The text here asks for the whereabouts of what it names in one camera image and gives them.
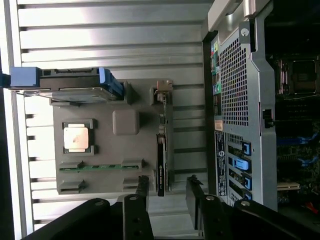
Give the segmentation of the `green motherboard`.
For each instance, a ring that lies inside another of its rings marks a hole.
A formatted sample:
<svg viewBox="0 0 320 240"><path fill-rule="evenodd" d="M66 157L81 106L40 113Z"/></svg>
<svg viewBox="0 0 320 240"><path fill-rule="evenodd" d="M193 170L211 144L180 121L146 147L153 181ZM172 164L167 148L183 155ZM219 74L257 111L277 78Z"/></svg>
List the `green motherboard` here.
<svg viewBox="0 0 320 240"><path fill-rule="evenodd" d="M274 72L280 59L320 59L320 22L269 23L265 54ZM320 137L320 94L276 93L274 128L277 138ZM277 183L296 182L299 190L278 191L279 205L307 208L320 215L320 141L276 146Z"/></svg>

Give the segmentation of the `green RAM stick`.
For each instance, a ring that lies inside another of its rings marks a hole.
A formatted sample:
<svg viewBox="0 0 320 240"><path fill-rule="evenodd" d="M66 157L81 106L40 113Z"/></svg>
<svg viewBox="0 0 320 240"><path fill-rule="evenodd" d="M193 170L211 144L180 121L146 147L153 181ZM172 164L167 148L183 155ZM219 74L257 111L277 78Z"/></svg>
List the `green RAM stick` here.
<svg viewBox="0 0 320 240"><path fill-rule="evenodd" d="M101 165L77 165L75 167L59 168L60 172L88 172L88 171L113 171L113 170L139 170L139 165L101 164Z"/></svg>

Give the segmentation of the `hard disk in blue caddy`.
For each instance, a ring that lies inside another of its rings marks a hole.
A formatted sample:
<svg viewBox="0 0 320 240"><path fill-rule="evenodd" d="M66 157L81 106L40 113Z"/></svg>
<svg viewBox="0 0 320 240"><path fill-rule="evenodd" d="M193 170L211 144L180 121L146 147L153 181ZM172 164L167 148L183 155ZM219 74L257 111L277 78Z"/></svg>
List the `hard disk in blue caddy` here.
<svg viewBox="0 0 320 240"><path fill-rule="evenodd" d="M125 97L124 84L104 67L12 67L8 88L25 96L39 96L62 103L106 103Z"/></svg>

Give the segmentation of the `grey parts rack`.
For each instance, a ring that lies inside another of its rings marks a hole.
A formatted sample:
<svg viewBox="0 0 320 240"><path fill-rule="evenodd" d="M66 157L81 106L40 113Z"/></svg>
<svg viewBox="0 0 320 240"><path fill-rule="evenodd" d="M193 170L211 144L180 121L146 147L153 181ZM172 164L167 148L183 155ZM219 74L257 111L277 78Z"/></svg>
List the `grey parts rack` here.
<svg viewBox="0 0 320 240"><path fill-rule="evenodd" d="M53 107L54 153L59 194L98 194L133 191L146 176L149 190L157 194L157 133L159 108L152 104L157 81L122 81L123 100L96 103L55 102ZM89 148L85 152L64 149L64 127L85 124ZM131 170L63 172L78 165L139 165Z"/></svg>

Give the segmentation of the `CPU socket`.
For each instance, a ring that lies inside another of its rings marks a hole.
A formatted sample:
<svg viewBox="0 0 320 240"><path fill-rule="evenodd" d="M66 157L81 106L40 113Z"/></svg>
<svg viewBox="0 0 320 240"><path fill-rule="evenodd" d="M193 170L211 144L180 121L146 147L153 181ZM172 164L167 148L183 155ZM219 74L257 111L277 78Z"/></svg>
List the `CPU socket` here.
<svg viewBox="0 0 320 240"><path fill-rule="evenodd" d="M283 58L276 62L276 93L284 96L320 94L320 59Z"/></svg>

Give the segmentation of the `cream expansion slot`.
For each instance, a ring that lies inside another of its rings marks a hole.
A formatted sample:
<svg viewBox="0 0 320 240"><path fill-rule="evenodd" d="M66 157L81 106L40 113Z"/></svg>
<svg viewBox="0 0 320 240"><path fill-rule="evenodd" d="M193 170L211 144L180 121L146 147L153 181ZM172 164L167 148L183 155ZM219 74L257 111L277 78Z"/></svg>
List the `cream expansion slot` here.
<svg viewBox="0 0 320 240"><path fill-rule="evenodd" d="M278 182L277 191L295 191L300 189L300 184L297 182Z"/></svg>

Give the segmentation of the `blue expansion slot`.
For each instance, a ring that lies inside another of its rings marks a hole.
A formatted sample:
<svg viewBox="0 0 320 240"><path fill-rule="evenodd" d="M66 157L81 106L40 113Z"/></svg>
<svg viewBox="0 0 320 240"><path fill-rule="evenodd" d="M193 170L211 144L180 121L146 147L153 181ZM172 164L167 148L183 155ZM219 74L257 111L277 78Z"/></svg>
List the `blue expansion slot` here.
<svg viewBox="0 0 320 240"><path fill-rule="evenodd" d="M277 146L294 146L294 145L312 145L320 141L320 137L316 136L314 138L306 137L295 137L295 138L277 138Z"/></svg>

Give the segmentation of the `silver CPU chip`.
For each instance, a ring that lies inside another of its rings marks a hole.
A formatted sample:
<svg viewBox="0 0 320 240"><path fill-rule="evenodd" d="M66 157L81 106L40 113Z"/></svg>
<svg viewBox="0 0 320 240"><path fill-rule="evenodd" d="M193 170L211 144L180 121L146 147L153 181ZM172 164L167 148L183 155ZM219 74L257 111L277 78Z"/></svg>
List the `silver CPU chip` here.
<svg viewBox="0 0 320 240"><path fill-rule="evenodd" d="M84 153L89 148L89 129L83 123L68 123L63 128L63 147L68 153Z"/></svg>

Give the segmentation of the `open PC case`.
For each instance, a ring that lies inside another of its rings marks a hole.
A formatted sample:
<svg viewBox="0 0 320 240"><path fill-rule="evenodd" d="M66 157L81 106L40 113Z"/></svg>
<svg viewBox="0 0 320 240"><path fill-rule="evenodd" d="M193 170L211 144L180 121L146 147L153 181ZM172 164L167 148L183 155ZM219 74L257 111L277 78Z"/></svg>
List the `open PC case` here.
<svg viewBox="0 0 320 240"><path fill-rule="evenodd" d="M246 199L273 210L278 204L275 73L266 58L268 24L320 22L320 0L213 0L201 29L208 190L227 204ZM251 143L251 156L242 152ZM233 167L250 162L250 172ZM252 190L244 186L252 179Z"/></svg>

